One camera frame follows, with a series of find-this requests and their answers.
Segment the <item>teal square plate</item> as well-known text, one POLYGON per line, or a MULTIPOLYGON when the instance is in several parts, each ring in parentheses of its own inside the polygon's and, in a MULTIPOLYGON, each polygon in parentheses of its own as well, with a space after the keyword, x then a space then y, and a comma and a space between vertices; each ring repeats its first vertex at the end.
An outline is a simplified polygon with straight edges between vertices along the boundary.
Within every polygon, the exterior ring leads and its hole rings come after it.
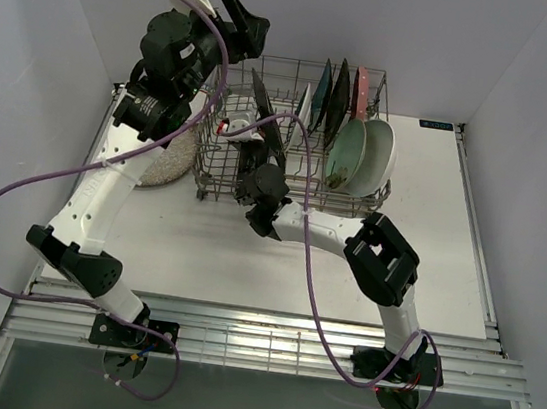
POLYGON ((333 68, 331 63, 331 60, 328 58, 324 65, 324 69, 322 70, 319 84, 317 85, 316 91, 314 92, 311 100, 311 115, 307 126, 309 134, 315 131, 319 123, 322 122, 322 118, 328 106, 331 86, 333 85, 333 68))

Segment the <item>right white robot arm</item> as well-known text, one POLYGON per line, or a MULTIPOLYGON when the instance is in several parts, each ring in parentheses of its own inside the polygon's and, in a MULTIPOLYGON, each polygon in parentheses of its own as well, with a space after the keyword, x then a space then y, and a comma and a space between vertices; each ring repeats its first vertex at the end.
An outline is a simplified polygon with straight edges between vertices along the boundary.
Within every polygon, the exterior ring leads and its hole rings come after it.
POLYGON ((414 304, 419 257, 390 219, 371 213, 363 219, 342 218, 305 208, 288 197, 285 173, 270 162, 262 141, 238 144, 235 199, 250 206, 246 219, 261 237, 306 243, 346 260, 361 293, 379 309, 384 348, 357 358, 367 372, 386 366, 390 380, 409 379, 422 368, 414 304))

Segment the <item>large teal red rimmed plate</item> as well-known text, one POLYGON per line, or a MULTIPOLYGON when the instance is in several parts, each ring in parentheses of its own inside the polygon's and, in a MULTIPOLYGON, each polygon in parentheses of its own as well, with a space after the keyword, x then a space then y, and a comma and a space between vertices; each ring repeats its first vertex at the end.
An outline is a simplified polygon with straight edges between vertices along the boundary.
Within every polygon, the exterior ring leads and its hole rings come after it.
MULTIPOLYGON (((302 92, 301 99, 299 99, 298 106, 295 110, 296 117, 300 119, 304 126, 309 123, 309 118, 311 115, 312 92, 312 87, 309 83, 302 92)), ((290 123, 289 132, 290 135, 288 136, 288 143, 286 144, 287 150, 302 143, 303 138, 302 129, 295 119, 293 119, 290 123)))

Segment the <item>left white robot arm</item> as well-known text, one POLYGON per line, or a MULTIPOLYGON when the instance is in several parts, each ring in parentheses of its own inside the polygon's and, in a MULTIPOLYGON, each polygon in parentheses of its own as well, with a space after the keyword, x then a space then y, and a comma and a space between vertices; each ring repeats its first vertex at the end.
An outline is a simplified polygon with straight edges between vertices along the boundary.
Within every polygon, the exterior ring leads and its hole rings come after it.
POLYGON ((27 242, 98 307, 117 316, 114 334, 131 347, 145 341, 149 309, 122 281, 123 266, 105 252, 123 203, 167 148, 166 136, 192 115, 190 103, 223 62, 259 57, 270 28, 240 0, 222 0, 230 16, 169 10, 149 21, 142 58, 121 91, 112 123, 88 172, 47 225, 33 225, 27 242))

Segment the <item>light green floral plate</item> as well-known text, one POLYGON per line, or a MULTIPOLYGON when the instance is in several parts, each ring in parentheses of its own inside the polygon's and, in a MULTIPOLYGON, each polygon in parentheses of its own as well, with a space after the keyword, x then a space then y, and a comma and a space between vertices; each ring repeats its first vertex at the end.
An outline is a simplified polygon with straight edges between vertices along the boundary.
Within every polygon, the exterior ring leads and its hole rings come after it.
POLYGON ((365 157, 366 128, 363 120, 352 119, 337 133, 327 157, 324 183, 339 190, 355 177, 365 157))

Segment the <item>black floral square plate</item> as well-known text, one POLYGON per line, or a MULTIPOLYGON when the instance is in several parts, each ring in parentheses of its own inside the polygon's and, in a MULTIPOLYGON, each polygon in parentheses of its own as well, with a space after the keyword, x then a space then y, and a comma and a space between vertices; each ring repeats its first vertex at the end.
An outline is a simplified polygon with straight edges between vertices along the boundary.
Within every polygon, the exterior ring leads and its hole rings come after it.
POLYGON ((327 114, 325 116, 323 131, 324 149, 327 149, 332 144, 336 137, 336 133, 339 131, 339 128, 343 123, 346 111, 349 108, 351 95, 351 78, 349 72, 349 62, 346 59, 343 59, 340 71, 338 73, 338 78, 333 86, 329 107, 327 108, 327 114))

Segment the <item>white oval plate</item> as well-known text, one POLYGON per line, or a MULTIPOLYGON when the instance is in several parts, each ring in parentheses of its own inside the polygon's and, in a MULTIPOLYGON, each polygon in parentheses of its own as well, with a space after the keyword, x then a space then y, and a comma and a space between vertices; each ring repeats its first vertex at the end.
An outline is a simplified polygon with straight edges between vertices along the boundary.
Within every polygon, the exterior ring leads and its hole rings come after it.
POLYGON ((397 141, 392 126, 384 120, 365 123, 366 149, 363 162, 345 190, 354 197, 363 198, 376 193, 391 178, 396 159, 397 141))

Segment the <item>cream floral square plate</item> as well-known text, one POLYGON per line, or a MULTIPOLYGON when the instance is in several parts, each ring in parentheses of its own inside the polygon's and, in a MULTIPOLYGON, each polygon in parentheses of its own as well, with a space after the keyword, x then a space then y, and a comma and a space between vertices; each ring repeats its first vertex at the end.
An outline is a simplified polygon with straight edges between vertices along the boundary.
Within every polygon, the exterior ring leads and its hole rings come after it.
MULTIPOLYGON (((255 69, 251 69, 252 85, 254 91, 254 100, 258 109, 260 119, 265 119, 274 115, 272 104, 269 100, 266 87, 259 77, 255 69)), ((271 153, 277 159, 277 162, 285 162, 286 156, 284 153, 283 142, 279 124, 276 120, 263 124, 259 129, 264 134, 266 144, 269 146, 271 153)))

